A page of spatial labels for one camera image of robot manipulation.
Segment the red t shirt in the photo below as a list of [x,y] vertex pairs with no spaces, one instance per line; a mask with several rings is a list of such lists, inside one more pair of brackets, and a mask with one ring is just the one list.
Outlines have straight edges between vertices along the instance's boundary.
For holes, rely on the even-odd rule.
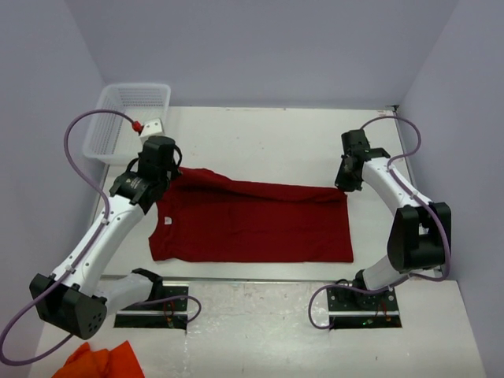
[[154,261],[354,260],[346,195],[336,188],[231,180],[183,168],[157,202]]

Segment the orange cloth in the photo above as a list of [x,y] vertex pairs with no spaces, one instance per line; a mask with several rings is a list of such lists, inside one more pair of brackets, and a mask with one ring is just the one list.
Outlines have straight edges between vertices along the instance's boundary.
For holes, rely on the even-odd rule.
[[92,350],[88,342],[79,346],[53,377],[143,378],[145,376],[129,341],[112,350]]

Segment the white plastic basket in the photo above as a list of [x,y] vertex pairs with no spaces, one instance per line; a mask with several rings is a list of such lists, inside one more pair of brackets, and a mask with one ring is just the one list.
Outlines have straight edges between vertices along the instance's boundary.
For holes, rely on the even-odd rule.
[[105,87],[97,103],[99,109],[121,112],[141,124],[133,130],[123,117],[95,114],[83,143],[83,155],[107,165],[126,165],[142,150],[150,136],[164,135],[170,86],[162,83],[118,83]]

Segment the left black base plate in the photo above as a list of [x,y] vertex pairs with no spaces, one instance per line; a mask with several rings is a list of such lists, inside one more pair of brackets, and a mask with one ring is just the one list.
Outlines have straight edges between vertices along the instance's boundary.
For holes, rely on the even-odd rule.
[[154,305],[132,305],[117,312],[115,328],[187,329],[187,298]]

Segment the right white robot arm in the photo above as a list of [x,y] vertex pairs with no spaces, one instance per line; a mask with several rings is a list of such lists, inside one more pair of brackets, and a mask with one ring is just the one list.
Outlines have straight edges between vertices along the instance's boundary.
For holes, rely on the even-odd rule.
[[450,267],[451,210],[433,202],[411,185],[383,148],[372,148],[362,129],[342,134],[343,155],[335,186],[345,193],[368,184],[394,216],[386,254],[376,264],[359,271],[350,287],[353,304],[369,309],[380,293],[410,278],[441,282],[425,271]]

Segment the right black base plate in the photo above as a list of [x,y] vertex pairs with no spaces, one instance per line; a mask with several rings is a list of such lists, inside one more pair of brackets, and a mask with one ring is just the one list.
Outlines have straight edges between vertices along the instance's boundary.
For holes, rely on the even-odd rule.
[[348,280],[342,279],[335,283],[338,287],[325,291],[331,330],[402,327],[394,290],[377,295],[363,295],[341,288],[350,286]]

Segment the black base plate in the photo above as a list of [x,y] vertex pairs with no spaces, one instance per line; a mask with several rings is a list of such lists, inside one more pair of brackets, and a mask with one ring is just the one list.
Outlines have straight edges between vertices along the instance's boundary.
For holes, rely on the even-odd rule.
[[187,298],[154,305],[132,305],[117,312],[115,328],[187,329]]
[[377,295],[363,295],[341,288],[350,286],[348,280],[342,279],[335,283],[338,287],[325,291],[331,330],[402,327],[394,290]]

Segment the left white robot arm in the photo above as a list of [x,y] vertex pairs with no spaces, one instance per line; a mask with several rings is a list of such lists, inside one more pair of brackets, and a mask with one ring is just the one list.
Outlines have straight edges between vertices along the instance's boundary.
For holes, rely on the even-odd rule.
[[162,304],[162,278],[146,269],[132,270],[109,289],[98,286],[105,267],[129,232],[180,175],[180,148],[174,139],[151,136],[143,142],[136,171],[119,175],[107,207],[74,251],[49,275],[36,275],[29,285],[41,320],[87,340],[117,311],[141,304]]

